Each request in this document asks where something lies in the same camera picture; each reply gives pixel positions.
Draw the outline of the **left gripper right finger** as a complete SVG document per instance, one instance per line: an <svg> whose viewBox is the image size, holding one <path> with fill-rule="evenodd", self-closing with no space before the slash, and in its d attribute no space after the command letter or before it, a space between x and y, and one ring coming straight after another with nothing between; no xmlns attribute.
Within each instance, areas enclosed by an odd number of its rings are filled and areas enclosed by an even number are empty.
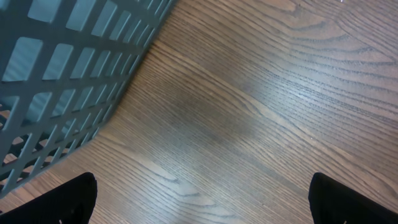
<svg viewBox="0 0 398 224"><path fill-rule="evenodd" d="M316 172L308 201L314 224L397 224L397 213Z"/></svg>

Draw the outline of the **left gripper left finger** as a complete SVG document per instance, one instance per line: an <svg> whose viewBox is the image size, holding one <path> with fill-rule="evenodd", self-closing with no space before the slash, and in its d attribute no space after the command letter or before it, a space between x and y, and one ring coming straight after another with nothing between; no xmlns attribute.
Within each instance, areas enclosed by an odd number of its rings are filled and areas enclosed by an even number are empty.
<svg viewBox="0 0 398 224"><path fill-rule="evenodd" d="M91 172L1 215L1 224L82 223L90 221L98 194L97 181Z"/></svg>

